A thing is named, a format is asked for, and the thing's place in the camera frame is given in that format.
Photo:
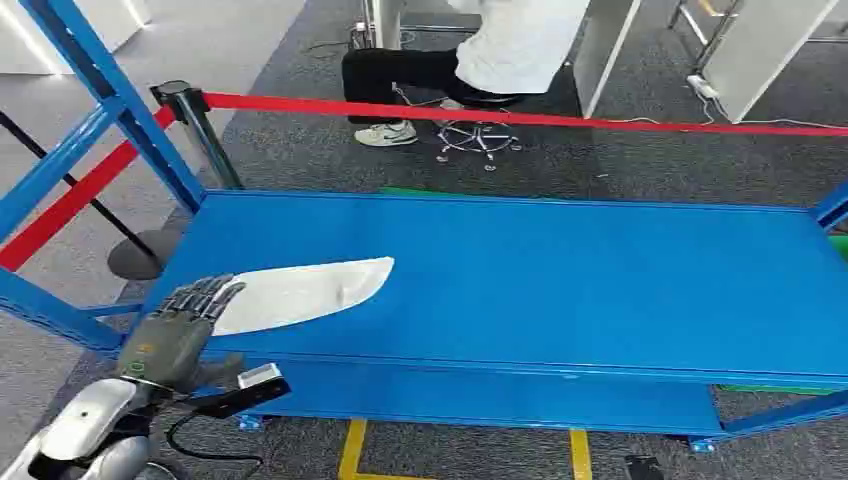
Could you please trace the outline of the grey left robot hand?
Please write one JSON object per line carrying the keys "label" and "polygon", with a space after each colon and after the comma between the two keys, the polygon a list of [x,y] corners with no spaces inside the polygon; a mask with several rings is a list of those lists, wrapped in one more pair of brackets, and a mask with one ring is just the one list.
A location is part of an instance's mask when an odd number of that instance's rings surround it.
{"label": "grey left robot hand", "polygon": [[132,331],[115,375],[184,394],[233,382],[244,367],[242,354],[230,353],[206,364],[201,356],[218,319],[245,287],[226,274],[175,289]]}

